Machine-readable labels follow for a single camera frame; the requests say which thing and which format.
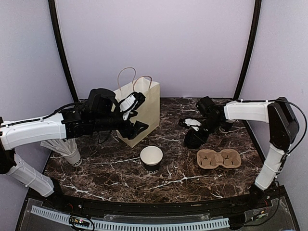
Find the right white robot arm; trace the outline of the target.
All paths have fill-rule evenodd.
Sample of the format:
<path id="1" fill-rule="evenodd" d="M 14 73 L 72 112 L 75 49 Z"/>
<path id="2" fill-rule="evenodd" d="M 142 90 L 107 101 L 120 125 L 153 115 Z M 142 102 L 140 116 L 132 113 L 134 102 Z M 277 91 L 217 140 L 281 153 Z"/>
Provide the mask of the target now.
<path id="1" fill-rule="evenodd" d="M 285 97 L 269 101 L 233 100 L 216 104 L 206 96 L 196 104 L 202 117 L 184 120 L 185 127 L 189 128 L 184 143 L 188 148 L 199 148 L 206 143 L 211 133 L 219 127 L 229 130 L 235 120 L 267 123 L 270 128 L 269 152 L 245 199 L 245 204 L 250 209 L 255 209 L 263 203 L 265 191 L 281 173 L 287 156 L 293 150 L 292 144 L 299 132 L 299 122 L 292 106 Z"/>

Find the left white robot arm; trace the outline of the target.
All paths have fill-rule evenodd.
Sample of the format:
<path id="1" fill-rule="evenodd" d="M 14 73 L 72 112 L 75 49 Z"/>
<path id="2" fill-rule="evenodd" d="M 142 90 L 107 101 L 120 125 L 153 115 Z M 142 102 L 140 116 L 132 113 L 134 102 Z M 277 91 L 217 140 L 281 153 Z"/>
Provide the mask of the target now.
<path id="1" fill-rule="evenodd" d="M 137 109 L 145 102 L 141 92 L 132 92 L 117 101 L 108 89 L 92 89 L 89 97 L 66 104 L 53 113 L 21 121 L 0 122 L 0 173 L 11 176 L 37 191 L 58 210 L 68 206 L 57 180 L 39 173 L 15 151 L 21 145 L 47 140 L 73 139 L 100 131 L 118 130 L 129 140 L 148 128 L 140 121 L 132 123 Z"/>

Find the single black paper coffee cup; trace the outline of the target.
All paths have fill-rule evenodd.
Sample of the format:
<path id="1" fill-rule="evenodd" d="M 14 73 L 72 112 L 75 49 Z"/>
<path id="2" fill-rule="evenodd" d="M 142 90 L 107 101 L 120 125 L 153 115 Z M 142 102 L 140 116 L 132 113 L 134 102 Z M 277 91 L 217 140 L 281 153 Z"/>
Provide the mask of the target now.
<path id="1" fill-rule="evenodd" d="M 147 172 L 150 174 L 156 174 L 160 169 L 163 152 L 156 146 L 147 146 L 142 149 L 140 158 Z"/>

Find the stack of black coffee lids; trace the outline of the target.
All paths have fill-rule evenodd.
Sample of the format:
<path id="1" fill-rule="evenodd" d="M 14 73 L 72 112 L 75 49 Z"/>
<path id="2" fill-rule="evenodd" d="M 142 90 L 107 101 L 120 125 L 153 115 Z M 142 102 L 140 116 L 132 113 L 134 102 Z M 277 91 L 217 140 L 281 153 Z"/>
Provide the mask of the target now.
<path id="1" fill-rule="evenodd" d="M 205 143 L 195 130 L 189 130 L 184 138 L 184 144 L 189 149 L 197 149 Z"/>

